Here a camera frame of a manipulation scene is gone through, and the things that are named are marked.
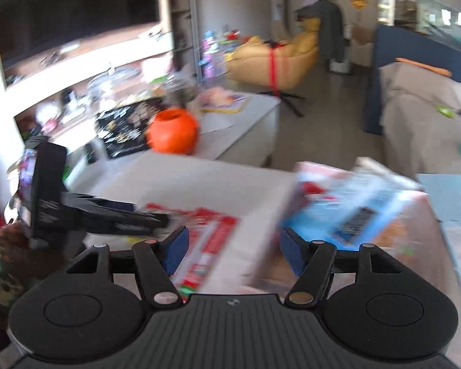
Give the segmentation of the red green striped snack packet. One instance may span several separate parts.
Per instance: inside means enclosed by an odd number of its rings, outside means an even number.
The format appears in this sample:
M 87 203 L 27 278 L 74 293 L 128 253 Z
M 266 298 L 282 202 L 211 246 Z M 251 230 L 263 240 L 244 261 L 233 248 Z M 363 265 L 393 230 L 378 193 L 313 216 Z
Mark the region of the red green striped snack packet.
M 184 302 L 198 292 L 200 286 L 212 271 L 218 255 L 240 223 L 237 216 L 209 208 L 193 210 L 172 209 L 150 202 L 145 205 L 147 212 L 165 213 L 171 217 L 166 231 L 160 232 L 164 239 L 173 228 L 186 226 L 190 234 L 190 244 L 185 258 L 171 276 L 171 281 Z

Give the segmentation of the blue white snack bag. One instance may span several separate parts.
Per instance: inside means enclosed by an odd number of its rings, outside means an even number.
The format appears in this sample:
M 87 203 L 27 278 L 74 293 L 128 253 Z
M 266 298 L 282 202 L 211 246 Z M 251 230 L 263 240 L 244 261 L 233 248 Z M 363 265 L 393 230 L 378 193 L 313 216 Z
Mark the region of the blue white snack bag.
M 400 175 L 357 167 L 314 196 L 285 222 L 305 241 L 322 240 L 340 249 L 383 245 L 381 234 L 401 214 L 420 185 Z

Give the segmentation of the white woven table cloth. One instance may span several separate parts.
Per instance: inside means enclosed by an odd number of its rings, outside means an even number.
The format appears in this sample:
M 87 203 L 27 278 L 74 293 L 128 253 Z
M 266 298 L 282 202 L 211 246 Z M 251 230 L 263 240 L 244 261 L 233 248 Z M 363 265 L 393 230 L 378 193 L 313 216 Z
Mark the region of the white woven table cloth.
M 293 173 L 198 157 L 143 153 L 93 192 L 168 208 L 209 208 L 240 222 L 226 252 L 248 262 L 266 254 L 296 187 Z

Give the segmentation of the black box with white print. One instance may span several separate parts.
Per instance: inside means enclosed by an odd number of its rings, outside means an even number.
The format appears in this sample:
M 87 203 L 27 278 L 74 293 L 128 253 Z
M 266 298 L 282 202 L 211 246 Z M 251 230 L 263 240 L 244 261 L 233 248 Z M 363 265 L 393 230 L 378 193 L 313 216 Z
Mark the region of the black box with white print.
M 96 115 L 96 136 L 109 159 L 148 150 L 147 129 L 153 117 L 165 109 L 160 97 L 113 108 Z

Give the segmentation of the pink gift box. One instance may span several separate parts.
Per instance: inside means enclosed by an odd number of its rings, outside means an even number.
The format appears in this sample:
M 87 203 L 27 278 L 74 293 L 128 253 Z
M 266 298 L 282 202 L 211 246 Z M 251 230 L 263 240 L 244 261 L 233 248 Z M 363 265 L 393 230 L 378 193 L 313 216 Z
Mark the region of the pink gift box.
M 298 162 L 294 173 L 297 190 L 284 226 L 306 241 L 330 242 L 340 250 L 375 244 L 453 301 L 461 300 L 441 223 L 419 183 L 367 157 L 350 171 Z

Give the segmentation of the orange pumpkin bucket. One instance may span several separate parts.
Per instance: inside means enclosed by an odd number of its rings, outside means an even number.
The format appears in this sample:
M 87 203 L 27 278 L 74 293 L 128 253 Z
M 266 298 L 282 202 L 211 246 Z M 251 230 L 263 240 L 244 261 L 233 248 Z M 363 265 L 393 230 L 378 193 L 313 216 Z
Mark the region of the orange pumpkin bucket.
M 182 108 L 158 112 L 146 131 L 147 144 L 157 153 L 191 155 L 199 137 L 199 122 Z

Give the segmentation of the large glass jar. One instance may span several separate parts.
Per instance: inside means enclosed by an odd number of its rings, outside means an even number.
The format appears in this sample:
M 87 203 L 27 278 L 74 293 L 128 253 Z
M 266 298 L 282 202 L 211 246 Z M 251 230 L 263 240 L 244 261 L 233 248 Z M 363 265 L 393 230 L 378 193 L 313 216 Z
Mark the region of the large glass jar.
M 126 98 L 145 90 L 142 70 L 137 66 L 110 68 L 87 85 L 91 102 L 100 113 L 118 107 Z

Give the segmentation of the white low side table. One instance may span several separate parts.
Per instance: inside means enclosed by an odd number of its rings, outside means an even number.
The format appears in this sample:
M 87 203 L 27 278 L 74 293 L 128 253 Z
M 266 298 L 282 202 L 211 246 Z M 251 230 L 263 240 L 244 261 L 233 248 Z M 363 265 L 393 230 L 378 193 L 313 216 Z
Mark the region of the white low side table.
M 238 113 L 204 113 L 194 156 L 253 167 L 268 167 L 275 151 L 280 100 L 246 93 Z

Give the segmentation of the pink plush toy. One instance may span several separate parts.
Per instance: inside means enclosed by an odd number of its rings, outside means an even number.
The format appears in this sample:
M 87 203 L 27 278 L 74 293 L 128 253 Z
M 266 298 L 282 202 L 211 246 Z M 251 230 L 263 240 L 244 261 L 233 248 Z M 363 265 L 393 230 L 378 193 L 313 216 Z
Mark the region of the pink plush toy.
M 235 102 L 234 94 L 224 88 L 214 87 L 202 91 L 198 95 L 201 106 L 208 106 L 213 108 L 229 107 Z

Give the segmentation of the beige sofa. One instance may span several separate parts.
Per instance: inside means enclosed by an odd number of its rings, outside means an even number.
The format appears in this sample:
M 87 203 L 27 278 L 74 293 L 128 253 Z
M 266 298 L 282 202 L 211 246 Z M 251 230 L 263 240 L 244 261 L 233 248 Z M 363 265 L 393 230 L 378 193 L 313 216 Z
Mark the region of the beige sofa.
M 450 108 L 455 117 L 438 113 L 438 105 Z M 461 174 L 461 83 L 401 69 L 385 90 L 381 124 L 390 169 L 411 178 Z

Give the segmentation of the black television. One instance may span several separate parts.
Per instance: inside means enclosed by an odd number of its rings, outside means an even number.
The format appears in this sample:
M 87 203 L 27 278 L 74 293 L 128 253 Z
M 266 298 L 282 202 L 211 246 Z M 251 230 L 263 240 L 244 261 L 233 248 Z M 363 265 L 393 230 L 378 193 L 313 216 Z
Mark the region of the black television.
M 78 39 L 159 19 L 159 0 L 0 0 L 2 67 Z

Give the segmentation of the small green toy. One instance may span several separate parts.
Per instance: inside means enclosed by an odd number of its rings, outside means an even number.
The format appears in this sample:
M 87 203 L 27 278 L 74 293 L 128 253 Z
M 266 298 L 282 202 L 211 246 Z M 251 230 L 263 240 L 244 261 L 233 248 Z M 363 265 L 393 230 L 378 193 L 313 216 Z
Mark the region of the small green toy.
M 438 113 L 440 113 L 444 117 L 448 117 L 448 118 L 454 118 L 455 117 L 455 113 L 450 108 L 438 105 L 436 107 L 436 110 L 438 111 Z

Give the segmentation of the dark coat on stand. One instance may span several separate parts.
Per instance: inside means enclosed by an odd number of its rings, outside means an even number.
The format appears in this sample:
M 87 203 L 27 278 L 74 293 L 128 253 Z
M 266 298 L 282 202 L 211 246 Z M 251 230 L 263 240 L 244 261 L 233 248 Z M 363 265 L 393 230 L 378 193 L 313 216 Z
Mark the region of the dark coat on stand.
M 345 58 L 344 20 L 341 7 L 332 0 L 317 0 L 296 10 L 300 20 L 319 19 L 318 41 L 324 60 L 343 62 Z

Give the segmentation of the dark blue cabinet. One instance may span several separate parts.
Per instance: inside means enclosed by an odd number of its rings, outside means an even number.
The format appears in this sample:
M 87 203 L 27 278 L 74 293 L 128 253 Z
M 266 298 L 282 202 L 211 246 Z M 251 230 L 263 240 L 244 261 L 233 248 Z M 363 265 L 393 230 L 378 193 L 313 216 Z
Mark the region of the dark blue cabinet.
M 401 69 L 407 74 L 430 73 L 426 69 L 397 62 L 396 58 L 448 69 L 452 72 L 451 79 L 461 83 L 460 51 L 403 28 L 379 25 L 374 34 L 371 73 L 362 111 L 365 133 L 377 136 L 383 133 L 381 117 L 385 107 L 385 90 Z

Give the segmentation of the orange bolster pillow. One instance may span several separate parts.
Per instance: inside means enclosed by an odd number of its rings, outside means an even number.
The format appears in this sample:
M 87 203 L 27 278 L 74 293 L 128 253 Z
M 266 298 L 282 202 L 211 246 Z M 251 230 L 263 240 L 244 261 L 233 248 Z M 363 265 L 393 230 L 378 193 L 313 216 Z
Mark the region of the orange bolster pillow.
M 396 58 L 396 61 L 406 63 L 406 64 L 410 64 L 410 65 L 415 66 L 417 68 L 426 69 L 426 70 L 428 70 L 428 71 L 430 71 L 432 73 L 439 74 L 440 76 L 452 77 L 452 72 L 449 71 L 448 69 L 445 69 L 445 68 L 434 67 L 432 65 L 428 65 L 428 64 L 425 64 L 423 62 L 413 61 L 413 60 L 410 60 L 410 59 L 407 59 L 407 58 Z

